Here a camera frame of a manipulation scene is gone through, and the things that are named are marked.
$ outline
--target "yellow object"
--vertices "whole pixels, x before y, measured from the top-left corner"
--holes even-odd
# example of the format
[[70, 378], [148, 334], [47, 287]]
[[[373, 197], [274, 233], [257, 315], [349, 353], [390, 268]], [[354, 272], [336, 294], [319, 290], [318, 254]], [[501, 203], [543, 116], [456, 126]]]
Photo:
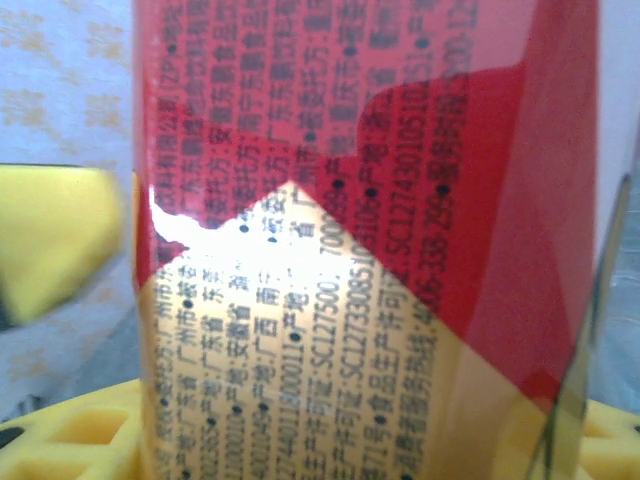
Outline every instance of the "yellow object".
[[[3, 424], [0, 446], [3, 432], [24, 433], [0, 448], [0, 480], [138, 480], [140, 403], [132, 381]], [[638, 430], [640, 417], [589, 402], [575, 478], [639, 480]]]
[[73, 297], [122, 247], [110, 174], [88, 168], [0, 168], [0, 295], [14, 324]]

